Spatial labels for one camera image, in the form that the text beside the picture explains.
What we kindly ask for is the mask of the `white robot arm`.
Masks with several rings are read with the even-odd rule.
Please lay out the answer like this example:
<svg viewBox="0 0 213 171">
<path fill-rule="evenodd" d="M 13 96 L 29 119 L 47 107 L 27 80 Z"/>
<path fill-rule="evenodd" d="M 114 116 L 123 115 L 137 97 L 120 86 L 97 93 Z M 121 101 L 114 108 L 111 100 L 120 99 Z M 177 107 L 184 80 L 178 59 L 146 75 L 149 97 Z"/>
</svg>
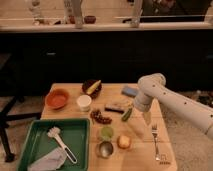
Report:
<svg viewBox="0 0 213 171">
<path fill-rule="evenodd" d="M 134 107 L 141 112 L 148 112 L 153 99 L 157 99 L 213 140 L 213 108 L 175 93 L 167 89 L 165 84 L 166 78 L 161 73 L 142 76 L 138 80 Z"/>
</svg>

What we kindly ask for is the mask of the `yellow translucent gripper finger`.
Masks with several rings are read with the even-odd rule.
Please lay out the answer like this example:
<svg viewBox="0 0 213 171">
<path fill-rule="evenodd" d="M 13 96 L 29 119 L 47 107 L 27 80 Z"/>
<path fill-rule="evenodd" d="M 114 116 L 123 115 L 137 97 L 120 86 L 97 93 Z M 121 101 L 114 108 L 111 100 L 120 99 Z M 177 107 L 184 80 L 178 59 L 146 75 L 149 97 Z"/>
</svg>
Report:
<svg viewBox="0 0 213 171">
<path fill-rule="evenodd" d="M 151 123 L 151 112 L 143 112 L 142 113 L 144 121 L 146 122 L 147 125 L 150 125 Z"/>
</svg>

